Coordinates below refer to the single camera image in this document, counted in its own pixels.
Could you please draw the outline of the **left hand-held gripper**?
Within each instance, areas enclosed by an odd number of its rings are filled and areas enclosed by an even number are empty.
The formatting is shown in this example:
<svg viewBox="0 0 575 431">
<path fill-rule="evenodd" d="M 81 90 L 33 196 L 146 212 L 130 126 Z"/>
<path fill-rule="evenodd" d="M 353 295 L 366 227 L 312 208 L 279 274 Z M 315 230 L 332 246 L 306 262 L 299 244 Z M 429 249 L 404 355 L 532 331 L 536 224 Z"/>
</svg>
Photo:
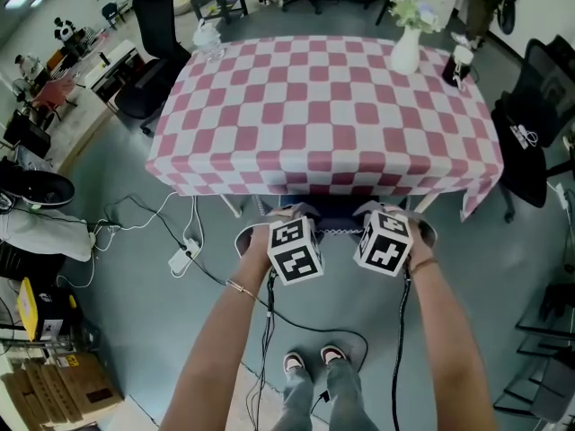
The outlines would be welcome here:
<svg viewBox="0 0 575 431">
<path fill-rule="evenodd" d="M 248 231 L 250 225 L 235 238 L 234 246 L 240 257 L 247 252 L 252 238 L 253 231 Z M 264 226 L 269 227 L 267 254 L 271 266 L 285 286 L 324 275 L 324 260 L 319 249 L 321 241 L 316 237 L 315 222 L 311 217 L 303 215 L 290 222 L 279 220 Z"/>
</svg>

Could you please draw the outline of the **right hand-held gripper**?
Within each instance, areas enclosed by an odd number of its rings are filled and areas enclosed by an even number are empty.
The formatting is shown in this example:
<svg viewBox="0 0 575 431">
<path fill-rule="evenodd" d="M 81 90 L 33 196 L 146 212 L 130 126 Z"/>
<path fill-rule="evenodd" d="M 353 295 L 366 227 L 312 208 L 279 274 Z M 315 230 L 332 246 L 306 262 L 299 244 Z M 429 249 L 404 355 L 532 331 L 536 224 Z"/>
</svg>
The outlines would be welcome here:
<svg viewBox="0 0 575 431">
<path fill-rule="evenodd" d="M 408 217 L 390 216 L 382 211 L 382 204 L 368 201 L 354 212 L 353 216 L 363 221 L 364 231 L 353 259 L 362 268 L 396 277 L 413 245 L 410 221 L 420 228 L 422 240 L 430 248 L 437 241 L 437 232 L 421 213 L 406 211 Z"/>
</svg>

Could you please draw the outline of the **person's left forearm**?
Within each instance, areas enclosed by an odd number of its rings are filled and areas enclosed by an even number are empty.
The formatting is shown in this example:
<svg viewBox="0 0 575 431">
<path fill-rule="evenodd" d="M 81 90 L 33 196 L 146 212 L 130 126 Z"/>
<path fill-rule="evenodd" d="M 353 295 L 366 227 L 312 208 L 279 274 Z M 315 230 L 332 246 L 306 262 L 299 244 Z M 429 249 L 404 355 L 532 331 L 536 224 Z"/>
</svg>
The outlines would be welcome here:
<svg viewBox="0 0 575 431">
<path fill-rule="evenodd" d="M 254 228 L 231 279 L 258 297 L 270 268 L 268 226 Z M 159 431 L 225 431 L 256 301 L 226 286 L 181 371 Z"/>
</svg>

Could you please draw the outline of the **black mesh office chair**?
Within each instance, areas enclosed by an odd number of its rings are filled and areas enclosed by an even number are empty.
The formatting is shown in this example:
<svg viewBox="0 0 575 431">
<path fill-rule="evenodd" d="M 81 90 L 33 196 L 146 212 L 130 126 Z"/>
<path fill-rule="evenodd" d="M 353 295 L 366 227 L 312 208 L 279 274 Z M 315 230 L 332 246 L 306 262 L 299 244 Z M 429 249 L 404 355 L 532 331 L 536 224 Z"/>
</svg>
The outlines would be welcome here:
<svg viewBox="0 0 575 431">
<path fill-rule="evenodd" d="M 496 100 L 491 119 L 503 159 L 499 185 L 507 205 L 504 220 L 509 224 L 515 216 L 512 195 L 541 208 L 550 177 L 562 172 L 575 177 L 575 148 L 567 162 L 551 169 L 544 157 L 544 149 L 567 126 L 575 125 L 575 48 L 561 36 L 548 44 L 531 39 L 518 80 Z M 537 133 L 536 147 L 521 147 L 510 129 L 518 125 Z"/>
</svg>

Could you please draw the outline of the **black high-back office chair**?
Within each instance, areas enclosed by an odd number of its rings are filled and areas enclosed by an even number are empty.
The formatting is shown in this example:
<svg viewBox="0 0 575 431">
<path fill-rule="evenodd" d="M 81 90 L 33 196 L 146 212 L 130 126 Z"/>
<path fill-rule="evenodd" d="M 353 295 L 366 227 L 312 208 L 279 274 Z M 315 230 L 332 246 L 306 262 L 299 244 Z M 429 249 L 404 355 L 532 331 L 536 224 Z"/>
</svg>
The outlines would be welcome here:
<svg viewBox="0 0 575 431">
<path fill-rule="evenodd" d="M 132 0 L 132 6 L 152 59 L 130 75 L 115 102 L 123 115 L 139 120 L 142 133 L 149 136 L 147 122 L 167 100 L 190 52 L 176 39 L 173 0 Z"/>
</svg>

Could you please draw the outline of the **rose gold bangle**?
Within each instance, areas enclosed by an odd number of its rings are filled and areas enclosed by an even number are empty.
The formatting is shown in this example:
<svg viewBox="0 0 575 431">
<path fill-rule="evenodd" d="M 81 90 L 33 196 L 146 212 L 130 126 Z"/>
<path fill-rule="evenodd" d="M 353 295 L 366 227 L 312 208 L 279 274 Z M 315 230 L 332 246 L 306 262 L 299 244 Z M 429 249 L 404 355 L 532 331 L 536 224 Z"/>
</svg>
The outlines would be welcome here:
<svg viewBox="0 0 575 431">
<path fill-rule="evenodd" d="M 258 297 L 256 295 L 254 295 L 250 290 L 248 290 L 246 287 L 241 286 L 237 283 L 235 283 L 232 279 L 228 279 L 226 281 L 226 285 L 232 287 L 233 289 L 235 289 L 238 293 L 241 294 L 246 294 L 248 296 L 250 296 L 254 301 L 258 300 Z"/>
</svg>

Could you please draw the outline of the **person's jeans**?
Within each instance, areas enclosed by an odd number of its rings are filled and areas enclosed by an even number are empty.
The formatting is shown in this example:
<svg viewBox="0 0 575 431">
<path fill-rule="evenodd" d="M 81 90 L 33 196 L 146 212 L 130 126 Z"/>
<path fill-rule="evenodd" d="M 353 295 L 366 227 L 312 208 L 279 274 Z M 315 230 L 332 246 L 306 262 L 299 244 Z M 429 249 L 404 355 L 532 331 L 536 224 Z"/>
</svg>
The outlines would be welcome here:
<svg viewBox="0 0 575 431">
<path fill-rule="evenodd" d="M 347 360 L 327 366 L 327 388 L 332 399 L 329 431 L 378 431 L 364 410 L 358 374 Z M 303 366 L 289 367 L 282 412 L 271 431 L 312 431 L 314 384 Z"/>
</svg>

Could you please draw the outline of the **black step rack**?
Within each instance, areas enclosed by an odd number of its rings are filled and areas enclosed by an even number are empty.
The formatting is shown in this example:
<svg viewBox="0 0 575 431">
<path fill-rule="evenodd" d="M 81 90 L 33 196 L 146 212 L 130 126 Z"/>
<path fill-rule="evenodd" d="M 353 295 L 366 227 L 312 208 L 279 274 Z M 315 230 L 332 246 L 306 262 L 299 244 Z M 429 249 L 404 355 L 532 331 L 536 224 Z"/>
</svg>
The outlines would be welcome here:
<svg viewBox="0 0 575 431">
<path fill-rule="evenodd" d="M 495 411 L 545 425 L 562 422 L 575 400 L 575 283 L 550 284 L 536 312 L 515 326 L 526 362 L 493 402 Z"/>
</svg>

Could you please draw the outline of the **dark bottle with white cap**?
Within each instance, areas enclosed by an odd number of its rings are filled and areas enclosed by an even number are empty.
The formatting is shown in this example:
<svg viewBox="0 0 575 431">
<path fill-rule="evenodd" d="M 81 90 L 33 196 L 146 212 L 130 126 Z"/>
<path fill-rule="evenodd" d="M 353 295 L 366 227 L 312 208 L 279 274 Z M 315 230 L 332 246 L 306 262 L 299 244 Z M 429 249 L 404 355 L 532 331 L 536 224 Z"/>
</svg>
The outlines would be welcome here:
<svg viewBox="0 0 575 431">
<path fill-rule="evenodd" d="M 465 89 L 464 79 L 471 71 L 472 62 L 473 52 L 464 46 L 456 46 L 441 74 L 443 80 L 463 91 Z"/>
</svg>

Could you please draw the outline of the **white flower bouquet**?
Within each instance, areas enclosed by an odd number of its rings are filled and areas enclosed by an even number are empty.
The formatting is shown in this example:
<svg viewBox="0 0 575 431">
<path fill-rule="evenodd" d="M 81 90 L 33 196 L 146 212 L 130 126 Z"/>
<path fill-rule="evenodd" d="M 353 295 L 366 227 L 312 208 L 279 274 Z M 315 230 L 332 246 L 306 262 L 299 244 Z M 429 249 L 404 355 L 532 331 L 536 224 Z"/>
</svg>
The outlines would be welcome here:
<svg viewBox="0 0 575 431">
<path fill-rule="evenodd" d="M 401 28 L 419 30 L 422 33 L 440 32 L 439 17 L 429 4 L 422 0 L 391 0 L 389 13 Z"/>
</svg>

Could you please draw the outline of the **large black round pan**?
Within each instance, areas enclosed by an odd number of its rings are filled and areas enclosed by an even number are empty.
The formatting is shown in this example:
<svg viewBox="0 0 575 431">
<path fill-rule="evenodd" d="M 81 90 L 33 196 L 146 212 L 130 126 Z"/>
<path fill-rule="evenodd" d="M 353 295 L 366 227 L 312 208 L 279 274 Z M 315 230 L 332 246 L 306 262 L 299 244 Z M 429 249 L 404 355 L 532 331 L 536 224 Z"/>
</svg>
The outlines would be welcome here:
<svg viewBox="0 0 575 431">
<path fill-rule="evenodd" d="M 44 171 L 24 171 L 20 196 L 31 205 L 56 208 L 69 204 L 75 195 L 73 183 L 66 177 Z"/>
</svg>

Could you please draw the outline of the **white low cabinet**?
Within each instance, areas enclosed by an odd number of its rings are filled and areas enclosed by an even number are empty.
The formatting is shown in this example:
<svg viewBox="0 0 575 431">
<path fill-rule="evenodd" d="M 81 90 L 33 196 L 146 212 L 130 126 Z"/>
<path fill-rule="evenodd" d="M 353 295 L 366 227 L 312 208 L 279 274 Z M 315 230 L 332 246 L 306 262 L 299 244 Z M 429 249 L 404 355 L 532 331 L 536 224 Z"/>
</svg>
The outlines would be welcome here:
<svg viewBox="0 0 575 431">
<path fill-rule="evenodd" d="M 122 41 L 108 54 L 100 51 L 96 65 L 83 78 L 83 86 L 92 91 L 106 106 L 113 108 L 114 97 L 122 87 L 135 77 L 144 65 L 144 59 L 129 40 Z"/>
</svg>

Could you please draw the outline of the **black cabinet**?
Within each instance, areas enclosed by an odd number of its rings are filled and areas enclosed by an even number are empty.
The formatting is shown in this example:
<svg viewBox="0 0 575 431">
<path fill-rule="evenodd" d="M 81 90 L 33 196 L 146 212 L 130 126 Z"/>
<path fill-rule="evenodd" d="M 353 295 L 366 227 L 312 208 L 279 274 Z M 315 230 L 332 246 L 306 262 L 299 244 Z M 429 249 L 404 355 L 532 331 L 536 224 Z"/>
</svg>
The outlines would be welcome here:
<svg viewBox="0 0 575 431">
<path fill-rule="evenodd" d="M 0 242 L 0 277 L 22 281 L 29 279 L 53 279 L 62 268 L 66 258 L 61 254 L 42 255 Z"/>
</svg>

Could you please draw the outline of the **yellow-lid black bin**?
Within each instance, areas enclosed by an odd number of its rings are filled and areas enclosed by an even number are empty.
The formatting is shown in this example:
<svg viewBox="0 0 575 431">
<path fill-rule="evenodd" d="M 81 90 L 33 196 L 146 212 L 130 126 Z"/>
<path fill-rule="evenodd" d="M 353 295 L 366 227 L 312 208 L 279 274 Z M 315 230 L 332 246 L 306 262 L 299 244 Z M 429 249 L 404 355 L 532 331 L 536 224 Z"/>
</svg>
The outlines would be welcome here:
<svg viewBox="0 0 575 431">
<path fill-rule="evenodd" d="M 74 294 L 66 288 L 25 278 L 17 296 L 17 306 L 31 342 L 49 341 L 69 335 L 84 315 Z"/>
</svg>

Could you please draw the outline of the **stack of cardboard boxes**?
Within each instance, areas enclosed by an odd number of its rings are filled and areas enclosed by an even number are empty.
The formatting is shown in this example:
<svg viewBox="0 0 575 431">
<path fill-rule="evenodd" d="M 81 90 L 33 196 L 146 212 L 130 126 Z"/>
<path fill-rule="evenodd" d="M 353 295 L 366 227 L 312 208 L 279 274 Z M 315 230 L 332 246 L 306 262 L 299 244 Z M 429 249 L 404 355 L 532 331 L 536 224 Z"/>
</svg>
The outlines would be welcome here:
<svg viewBox="0 0 575 431">
<path fill-rule="evenodd" d="M 13 431 L 73 431 L 110 415 L 123 402 L 100 359 L 90 353 L 23 359 L 0 374 L 2 407 L 13 407 Z"/>
</svg>

